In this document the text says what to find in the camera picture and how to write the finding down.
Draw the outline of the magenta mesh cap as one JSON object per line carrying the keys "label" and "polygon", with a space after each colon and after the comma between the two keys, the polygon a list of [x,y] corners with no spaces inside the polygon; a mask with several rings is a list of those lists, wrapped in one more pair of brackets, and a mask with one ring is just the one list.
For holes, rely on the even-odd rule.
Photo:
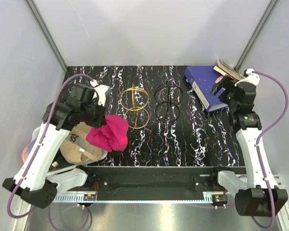
{"label": "magenta mesh cap", "polygon": [[112,151],[124,151],[128,145],[127,120],[118,115],[105,117],[106,124],[101,128],[92,128],[86,136],[86,141],[98,148]]}

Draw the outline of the beige baseball cap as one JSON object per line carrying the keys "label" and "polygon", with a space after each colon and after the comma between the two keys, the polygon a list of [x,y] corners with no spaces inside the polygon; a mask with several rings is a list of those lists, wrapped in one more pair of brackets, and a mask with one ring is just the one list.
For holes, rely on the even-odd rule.
{"label": "beige baseball cap", "polygon": [[91,127],[84,122],[74,127],[60,146],[60,152],[65,160],[74,165],[83,165],[88,161],[102,159],[101,148],[91,145],[86,137]]}

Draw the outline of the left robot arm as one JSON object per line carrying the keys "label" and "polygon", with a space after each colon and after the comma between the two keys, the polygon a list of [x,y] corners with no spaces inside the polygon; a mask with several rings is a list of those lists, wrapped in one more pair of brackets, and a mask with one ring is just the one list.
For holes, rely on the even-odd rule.
{"label": "left robot arm", "polygon": [[109,86],[106,85],[76,84],[64,101],[49,104],[29,157],[18,173],[13,178],[6,178],[2,186],[38,208],[48,207],[58,193],[76,187],[90,190],[94,178],[89,176],[84,164],[53,172],[49,172],[49,168],[61,144],[79,123],[94,128],[105,125],[108,94]]}

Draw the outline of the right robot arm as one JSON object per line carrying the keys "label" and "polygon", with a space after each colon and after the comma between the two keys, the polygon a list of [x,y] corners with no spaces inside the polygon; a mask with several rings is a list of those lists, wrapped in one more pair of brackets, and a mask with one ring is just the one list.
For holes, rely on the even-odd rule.
{"label": "right robot arm", "polygon": [[210,187],[219,191],[225,188],[235,199],[239,215],[250,217],[275,217],[288,200],[288,193],[280,189],[263,145],[260,118],[253,110],[259,76],[249,76],[235,81],[224,76],[211,91],[230,108],[230,124],[234,129],[245,162],[247,180],[243,181],[231,170],[219,170],[209,178]]}

